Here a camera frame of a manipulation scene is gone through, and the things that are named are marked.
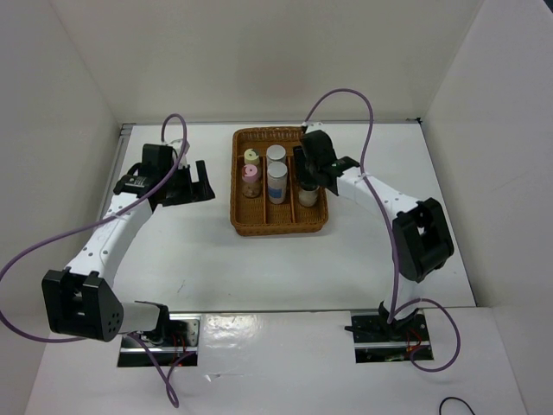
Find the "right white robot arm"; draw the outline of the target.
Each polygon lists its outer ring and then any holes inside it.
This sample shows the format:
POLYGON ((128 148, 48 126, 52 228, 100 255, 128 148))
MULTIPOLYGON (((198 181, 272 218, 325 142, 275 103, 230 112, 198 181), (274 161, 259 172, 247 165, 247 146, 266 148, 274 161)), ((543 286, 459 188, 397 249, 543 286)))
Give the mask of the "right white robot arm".
POLYGON ((419 285, 454 254, 441 203, 405 195, 366 173, 351 157, 337 157, 331 137, 314 125, 302 125, 294 152, 302 183, 324 188, 385 220, 394 270, 391 292, 378 306, 378 329, 389 340, 400 338, 417 312, 419 285))

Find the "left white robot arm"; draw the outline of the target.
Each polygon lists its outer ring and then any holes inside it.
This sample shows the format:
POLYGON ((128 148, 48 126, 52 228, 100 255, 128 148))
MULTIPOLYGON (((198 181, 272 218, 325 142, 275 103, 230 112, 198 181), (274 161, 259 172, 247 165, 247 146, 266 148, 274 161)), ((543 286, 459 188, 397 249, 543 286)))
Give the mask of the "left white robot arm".
POLYGON ((175 324, 168 307, 147 301, 122 303, 112 287, 118 268, 141 227, 158 206, 210 201, 210 186, 204 161, 195 164, 198 179, 190 169, 177 169, 153 195, 148 191, 162 179, 157 167, 137 163, 114 188, 105 224, 96 227, 85 246, 61 271, 50 270, 41 287, 51 330, 109 342, 117 335, 140 332, 152 345, 169 340, 175 324))

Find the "yellow cap spice bottle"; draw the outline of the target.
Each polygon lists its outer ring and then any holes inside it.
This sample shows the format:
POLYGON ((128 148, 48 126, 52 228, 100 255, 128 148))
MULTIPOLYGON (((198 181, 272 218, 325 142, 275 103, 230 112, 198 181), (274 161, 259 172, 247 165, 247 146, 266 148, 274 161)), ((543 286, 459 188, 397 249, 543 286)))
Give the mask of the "yellow cap spice bottle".
POLYGON ((244 162, 245 164, 251 164, 258 167, 261 164, 261 157, 258 151, 253 148, 245 150, 244 162))

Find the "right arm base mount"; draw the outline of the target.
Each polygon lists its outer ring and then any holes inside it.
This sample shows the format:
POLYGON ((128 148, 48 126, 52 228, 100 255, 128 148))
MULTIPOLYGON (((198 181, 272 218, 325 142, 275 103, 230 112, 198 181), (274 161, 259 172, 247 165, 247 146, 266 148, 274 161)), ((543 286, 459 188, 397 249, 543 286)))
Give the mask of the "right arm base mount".
POLYGON ((353 337, 353 351, 358 364, 434 360, 426 319, 421 311, 407 322, 390 328, 377 311, 352 313, 345 331, 353 337))

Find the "silver cap jar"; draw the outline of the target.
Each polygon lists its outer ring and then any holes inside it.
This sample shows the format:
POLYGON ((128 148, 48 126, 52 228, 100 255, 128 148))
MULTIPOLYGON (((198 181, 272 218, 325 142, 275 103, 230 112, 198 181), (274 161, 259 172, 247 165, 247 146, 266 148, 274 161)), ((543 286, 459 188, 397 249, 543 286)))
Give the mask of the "silver cap jar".
POLYGON ((266 150, 267 165, 274 162, 286 163, 286 149, 279 144, 273 144, 266 150))
POLYGON ((273 204, 284 202, 288 182, 288 168, 282 162, 272 162, 267 168, 267 189, 273 204))

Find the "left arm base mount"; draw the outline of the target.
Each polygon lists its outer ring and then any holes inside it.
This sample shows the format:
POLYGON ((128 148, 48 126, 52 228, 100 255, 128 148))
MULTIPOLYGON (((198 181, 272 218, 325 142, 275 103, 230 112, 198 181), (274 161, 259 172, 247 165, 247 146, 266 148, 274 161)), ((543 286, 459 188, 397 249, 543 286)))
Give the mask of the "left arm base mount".
POLYGON ((120 368, 153 367, 151 353, 161 368, 195 367, 200 342, 200 314, 171 312, 168 332, 161 335, 123 335, 118 351, 120 368))

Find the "black cap bottle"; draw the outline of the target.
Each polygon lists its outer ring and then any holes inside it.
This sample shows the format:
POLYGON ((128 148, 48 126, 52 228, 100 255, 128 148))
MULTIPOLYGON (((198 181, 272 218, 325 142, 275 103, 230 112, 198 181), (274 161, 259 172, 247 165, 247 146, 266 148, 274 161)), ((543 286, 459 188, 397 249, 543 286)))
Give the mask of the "black cap bottle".
POLYGON ((298 200, 306 208, 311 208, 318 201, 319 186, 312 182, 300 182, 298 200))

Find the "pink cap spice bottle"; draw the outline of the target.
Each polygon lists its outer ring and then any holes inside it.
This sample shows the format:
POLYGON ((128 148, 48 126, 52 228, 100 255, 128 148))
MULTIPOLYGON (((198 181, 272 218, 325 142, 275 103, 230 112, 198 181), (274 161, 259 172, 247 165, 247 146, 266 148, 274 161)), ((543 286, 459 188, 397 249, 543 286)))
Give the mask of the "pink cap spice bottle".
POLYGON ((243 196, 247 198, 256 198, 260 196, 262 184, 259 167, 254 164, 245 164, 241 170, 241 177, 243 196))

